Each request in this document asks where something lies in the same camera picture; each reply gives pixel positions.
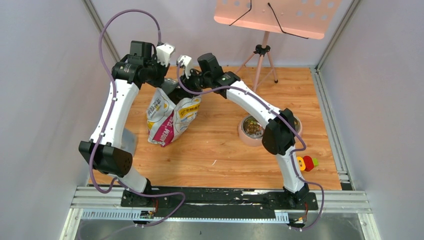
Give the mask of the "pet food bag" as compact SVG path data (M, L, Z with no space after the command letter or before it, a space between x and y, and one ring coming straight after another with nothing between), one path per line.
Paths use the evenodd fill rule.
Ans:
M148 142L165 147L178 139L196 118L201 101L200 95L190 94L176 80L166 78L146 110Z

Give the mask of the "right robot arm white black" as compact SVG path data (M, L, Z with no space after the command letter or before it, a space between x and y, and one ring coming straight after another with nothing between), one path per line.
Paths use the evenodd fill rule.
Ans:
M295 154L299 134L295 130L294 114L281 110L263 100L232 71L223 71L212 53L198 58L200 70L192 67L192 58L181 55L177 68L184 74L177 75L180 87L193 95L216 93L232 101L248 112L263 128L263 147L275 156L283 177L282 200L292 209L298 209L306 201L309 186L302 178Z

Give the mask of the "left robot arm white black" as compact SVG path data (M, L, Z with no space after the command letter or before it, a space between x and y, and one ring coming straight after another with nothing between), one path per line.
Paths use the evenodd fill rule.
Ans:
M134 192L140 206L153 201L150 181L133 167L135 135L125 128L130 108L143 84L159 88L165 81L175 47L169 43L130 43L130 52L108 71L111 77L105 107L95 131L78 150L90 169L113 177Z

